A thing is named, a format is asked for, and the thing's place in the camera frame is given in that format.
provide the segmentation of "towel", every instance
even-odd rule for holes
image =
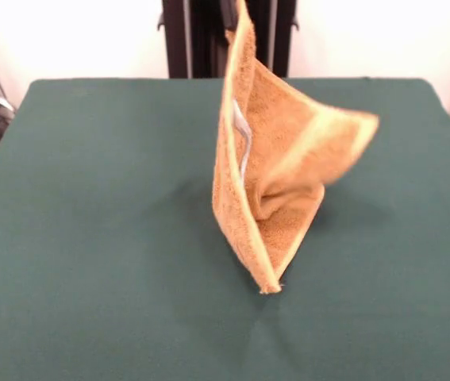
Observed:
[[[236,32],[226,32],[212,206],[239,261],[270,294],[281,291],[325,184],[359,159],[379,119],[321,104],[272,74],[256,59],[245,0],[237,12]]]

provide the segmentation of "white wall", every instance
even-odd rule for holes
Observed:
[[[290,76],[420,77],[450,112],[450,0],[298,0]]]
[[[161,0],[0,0],[0,80],[20,104],[39,78],[167,78]]]
[[[167,78],[161,10],[161,0],[0,0],[6,92],[18,105],[38,78]],[[422,77],[450,110],[450,0],[298,0],[298,19],[290,76]]]

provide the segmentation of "towel fold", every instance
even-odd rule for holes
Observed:
[[[222,91],[213,212],[262,293],[281,290],[324,197],[360,157],[378,126],[365,112],[308,98],[256,57],[253,24],[237,0]]]

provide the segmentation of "green tabletop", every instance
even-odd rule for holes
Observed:
[[[0,381],[450,380],[450,118],[421,80],[290,82],[381,125],[273,296],[211,211],[221,81],[31,86],[0,145]]]

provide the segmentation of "green felt surface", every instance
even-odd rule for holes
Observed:
[[[450,119],[420,80],[291,81],[377,113],[281,294],[211,207],[219,80],[32,85],[0,145],[0,381],[450,380]]]

